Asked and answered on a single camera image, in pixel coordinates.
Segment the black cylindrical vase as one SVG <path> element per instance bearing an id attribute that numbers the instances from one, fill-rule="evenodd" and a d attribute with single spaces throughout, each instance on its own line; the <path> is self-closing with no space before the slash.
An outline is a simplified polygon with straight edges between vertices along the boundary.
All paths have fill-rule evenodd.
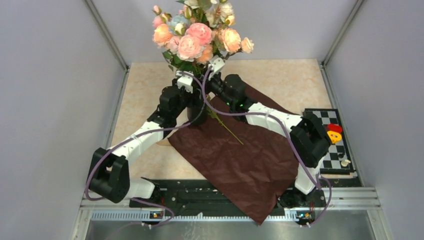
<path id="1" fill-rule="evenodd" d="M 208 117 L 207 105 L 203 98 L 202 89 L 198 83 L 194 83 L 193 93 L 187 105 L 187 118 L 191 125 L 202 125 Z"/>

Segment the brown small rose stem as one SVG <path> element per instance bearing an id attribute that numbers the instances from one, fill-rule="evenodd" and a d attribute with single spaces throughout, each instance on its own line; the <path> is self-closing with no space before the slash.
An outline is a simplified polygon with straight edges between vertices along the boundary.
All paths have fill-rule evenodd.
<path id="1" fill-rule="evenodd" d="M 211 107 L 207 107 L 207 114 L 218 122 L 220 126 L 222 126 L 229 134 L 231 134 L 241 145 L 244 145 L 244 143 L 224 124 L 224 122 L 220 119 L 218 116 L 218 113 L 215 112 Z"/>

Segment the colourful artificial flower bunch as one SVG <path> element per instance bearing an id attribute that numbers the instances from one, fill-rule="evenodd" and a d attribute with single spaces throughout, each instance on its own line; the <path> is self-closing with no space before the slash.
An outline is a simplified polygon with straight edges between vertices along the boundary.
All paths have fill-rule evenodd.
<path id="1" fill-rule="evenodd" d="M 227 0 L 181 0 L 182 9 L 171 15 L 155 5 L 152 41 L 172 71 L 196 76 L 206 72 L 213 57 L 224 61 L 237 53 L 250 54 L 254 42 L 233 28 L 236 16 Z"/>

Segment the red paper bouquet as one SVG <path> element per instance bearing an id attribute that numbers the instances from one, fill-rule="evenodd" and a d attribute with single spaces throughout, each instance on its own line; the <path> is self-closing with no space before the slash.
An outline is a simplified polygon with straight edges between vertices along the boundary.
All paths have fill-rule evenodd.
<path id="1" fill-rule="evenodd" d="M 211 105 L 229 112 L 229 107 L 218 98 L 213 98 Z M 268 199 L 295 181 L 299 163 L 285 137 L 231 116 L 221 114 L 219 118 L 244 145 L 211 117 L 201 125 L 177 130 L 168 139 L 219 191 L 236 202 L 242 195 L 264 195 Z M 250 218 L 260 225 L 267 217 Z"/>

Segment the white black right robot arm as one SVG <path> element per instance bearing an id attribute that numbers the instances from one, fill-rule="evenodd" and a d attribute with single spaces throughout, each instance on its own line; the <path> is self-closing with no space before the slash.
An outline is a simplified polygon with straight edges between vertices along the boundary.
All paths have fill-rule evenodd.
<path id="1" fill-rule="evenodd" d="M 313 113 L 291 114 L 267 107 L 246 94 L 246 84 L 237 74 L 221 79 L 221 74 L 206 73 L 202 80 L 202 93 L 213 93 L 228 107 L 224 116 L 251 126 L 258 126 L 285 137 L 299 162 L 293 200 L 307 206 L 314 198 L 313 189 L 320 189 L 320 165 L 330 146 L 327 130 Z"/>

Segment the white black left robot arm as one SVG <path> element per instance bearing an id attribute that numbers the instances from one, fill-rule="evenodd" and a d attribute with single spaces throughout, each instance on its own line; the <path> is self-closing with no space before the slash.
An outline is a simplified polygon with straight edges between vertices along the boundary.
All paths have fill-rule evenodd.
<path id="1" fill-rule="evenodd" d="M 122 142 L 94 151 L 84 189 L 90 201 L 119 203 L 125 198 L 141 198 L 149 207 L 160 202 L 160 193 L 145 178 L 130 178 L 130 165 L 148 148 L 164 140 L 174 130 L 194 124 L 205 112 L 201 83 L 182 72 L 165 87 L 159 104 L 142 126 Z"/>

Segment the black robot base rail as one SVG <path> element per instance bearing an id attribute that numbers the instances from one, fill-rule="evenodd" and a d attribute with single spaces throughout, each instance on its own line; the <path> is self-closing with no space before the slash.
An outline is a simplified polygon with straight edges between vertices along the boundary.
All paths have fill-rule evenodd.
<path id="1" fill-rule="evenodd" d="M 283 192 L 271 195 L 247 196 L 232 201 L 207 180 L 154 179 L 151 197 L 132 197 L 131 208 L 146 208 L 150 204 L 168 207 L 176 216 L 188 217 L 202 213 L 206 217 L 267 217 L 282 216 L 285 209 L 305 208 L 314 211 L 326 206 L 323 190 L 313 189 L 303 194 L 293 184 Z"/>

